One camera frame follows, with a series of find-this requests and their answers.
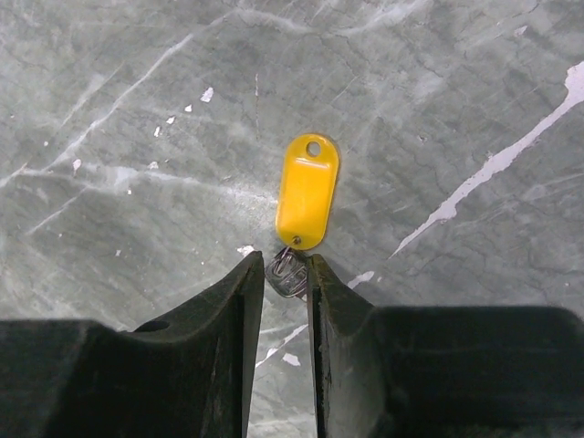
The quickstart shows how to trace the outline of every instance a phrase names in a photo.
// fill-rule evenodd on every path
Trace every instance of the gray stone tabletop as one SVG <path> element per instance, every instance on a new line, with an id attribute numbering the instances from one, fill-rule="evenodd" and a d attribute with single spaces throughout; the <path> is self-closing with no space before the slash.
<path id="1" fill-rule="evenodd" d="M 584 317 L 582 23 L 579 0 L 5 0 L 0 317 L 134 329 L 273 256 L 310 131 L 342 160 L 316 251 L 364 297 Z M 307 323 L 266 290 L 249 436 L 316 436 Z"/>

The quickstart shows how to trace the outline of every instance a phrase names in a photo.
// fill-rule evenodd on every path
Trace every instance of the yellow plastic tag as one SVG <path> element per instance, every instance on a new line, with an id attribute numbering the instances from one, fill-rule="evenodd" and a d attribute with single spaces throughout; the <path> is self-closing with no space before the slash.
<path id="1" fill-rule="evenodd" d="M 339 171 L 334 143 L 318 134 L 304 134 L 286 151 L 276 231 L 285 245 L 306 250 L 325 236 Z"/>

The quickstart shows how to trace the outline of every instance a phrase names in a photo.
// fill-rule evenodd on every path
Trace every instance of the key tag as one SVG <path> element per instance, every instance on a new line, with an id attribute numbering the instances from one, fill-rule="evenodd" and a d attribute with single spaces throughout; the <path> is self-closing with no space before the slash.
<path id="1" fill-rule="evenodd" d="M 327 231 L 339 152 L 318 134 L 304 134 L 287 147 L 276 211 L 276 232 L 286 245 L 266 268 L 266 279 L 282 297 L 306 293 L 307 257 Z"/>

